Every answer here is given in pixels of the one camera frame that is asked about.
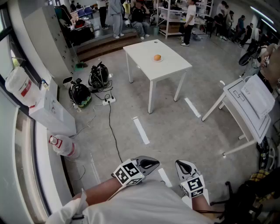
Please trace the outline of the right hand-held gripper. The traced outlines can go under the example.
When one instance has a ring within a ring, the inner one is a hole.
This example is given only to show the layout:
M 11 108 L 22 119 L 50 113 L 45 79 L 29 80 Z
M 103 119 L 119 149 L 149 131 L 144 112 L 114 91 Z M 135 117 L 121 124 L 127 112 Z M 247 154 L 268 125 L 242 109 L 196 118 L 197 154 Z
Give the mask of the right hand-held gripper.
M 203 176 L 200 175 L 197 167 L 194 163 L 186 160 L 176 160 L 175 167 L 180 180 L 180 186 L 182 191 L 190 198 L 195 198 L 203 194 L 205 189 L 205 183 Z M 194 177 L 186 181 L 186 178 L 189 178 L 197 174 L 197 177 Z

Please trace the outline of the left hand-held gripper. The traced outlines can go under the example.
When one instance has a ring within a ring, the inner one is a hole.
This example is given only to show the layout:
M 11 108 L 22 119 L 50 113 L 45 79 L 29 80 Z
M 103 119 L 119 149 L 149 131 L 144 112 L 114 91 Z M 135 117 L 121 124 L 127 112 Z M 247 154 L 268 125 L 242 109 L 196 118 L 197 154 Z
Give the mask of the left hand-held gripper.
M 132 186 L 140 183 L 154 171 L 160 162 L 152 157 L 138 156 L 135 159 L 127 159 L 113 172 L 115 177 L 122 186 Z

